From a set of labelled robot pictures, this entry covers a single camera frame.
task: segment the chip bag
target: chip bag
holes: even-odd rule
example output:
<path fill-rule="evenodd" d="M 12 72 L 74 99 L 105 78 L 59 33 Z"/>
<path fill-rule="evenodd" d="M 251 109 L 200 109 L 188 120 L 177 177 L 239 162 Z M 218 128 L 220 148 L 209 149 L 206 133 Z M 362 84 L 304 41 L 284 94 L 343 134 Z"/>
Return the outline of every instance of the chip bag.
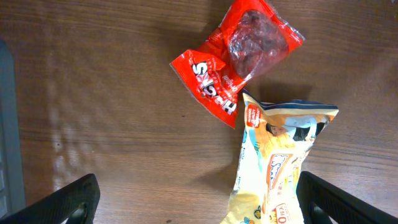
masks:
<path fill-rule="evenodd" d="M 295 193 L 301 164 L 338 108 L 303 100 L 260 103 L 246 90 L 243 98 L 246 128 L 238 174 L 221 223 L 303 223 Z"/>

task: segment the dark red candy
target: dark red candy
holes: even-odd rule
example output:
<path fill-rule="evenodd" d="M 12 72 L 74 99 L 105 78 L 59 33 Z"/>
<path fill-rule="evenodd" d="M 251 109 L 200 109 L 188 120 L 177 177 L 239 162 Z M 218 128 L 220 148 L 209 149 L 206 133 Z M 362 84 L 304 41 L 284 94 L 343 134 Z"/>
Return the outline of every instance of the dark red candy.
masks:
<path fill-rule="evenodd" d="M 228 46 L 231 63 L 242 78 L 264 74 L 289 53 L 278 27 L 259 11 L 243 14 Z"/>

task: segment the wooden surface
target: wooden surface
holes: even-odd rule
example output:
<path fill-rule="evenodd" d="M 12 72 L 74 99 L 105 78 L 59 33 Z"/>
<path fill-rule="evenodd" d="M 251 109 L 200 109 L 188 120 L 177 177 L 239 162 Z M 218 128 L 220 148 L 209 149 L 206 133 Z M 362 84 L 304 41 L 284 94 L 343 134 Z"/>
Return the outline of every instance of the wooden surface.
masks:
<path fill-rule="evenodd" d="M 95 223 L 219 223 L 244 108 L 230 129 L 169 63 L 198 47 L 230 4 L 0 1 L 0 38 L 16 66 L 27 203 L 94 173 Z M 303 168 L 398 216 L 398 4 L 272 4 L 307 40 L 247 88 L 264 101 L 339 106 Z"/>

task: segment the red candy wrapper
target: red candy wrapper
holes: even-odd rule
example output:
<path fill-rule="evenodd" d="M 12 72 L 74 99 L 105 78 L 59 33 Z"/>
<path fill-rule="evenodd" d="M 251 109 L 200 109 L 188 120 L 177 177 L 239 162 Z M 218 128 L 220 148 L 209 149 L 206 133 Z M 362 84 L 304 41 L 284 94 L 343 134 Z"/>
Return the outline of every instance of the red candy wrapper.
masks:
<path fill-rule="evenodd" d="M 210 113 L 234 128 L 238 91 L 303 41 L 267 2 L 237 0 L 204 44 L 170 65 Z"/>

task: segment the food package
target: food package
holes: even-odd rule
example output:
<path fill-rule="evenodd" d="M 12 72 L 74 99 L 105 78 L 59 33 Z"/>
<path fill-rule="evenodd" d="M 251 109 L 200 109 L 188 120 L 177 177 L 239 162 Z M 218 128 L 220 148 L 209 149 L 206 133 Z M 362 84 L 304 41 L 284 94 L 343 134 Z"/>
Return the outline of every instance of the food package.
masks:
<path fill-rule="evenodd" d="M 243 90 L 246 125 L 238 173 L 222 224 L 303 223 L 296 196 L 303 160 L 338 108 L 312 101 L 273 104 Z"/>
<path fill-rule="evenodd" d="M 205 43 L 170 66 L 210 113 L 234 127 L 238 91 L 303 41 L 264 0 L 236 0 Z"/>

